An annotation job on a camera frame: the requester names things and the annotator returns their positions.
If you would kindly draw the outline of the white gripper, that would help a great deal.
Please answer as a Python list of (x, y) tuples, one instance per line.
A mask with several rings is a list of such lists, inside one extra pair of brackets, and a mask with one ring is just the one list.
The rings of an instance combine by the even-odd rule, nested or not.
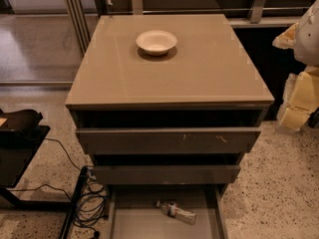
[[(298, 24), (291, 25), (287, 30), (277, 36), (272, 45), (279, 49), (292, 49)], [(289, 107), (278, 113), (281, 125), (298, 130), (319, 108), (319, 68), (307, 67), (297, 77), (293, 92), (289, 98)]]

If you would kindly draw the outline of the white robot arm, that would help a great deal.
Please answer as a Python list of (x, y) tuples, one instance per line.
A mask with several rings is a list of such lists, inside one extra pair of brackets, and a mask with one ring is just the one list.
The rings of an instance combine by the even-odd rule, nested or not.
[(295, 132), (319, 108), (319, 0), (298, 22), (277, 36), (272, 45), (283, 50), (292, 49), (294, 59), (306, 66), (298, 76), (288, 76), (283, 104), (277, 114), (278, 129)]

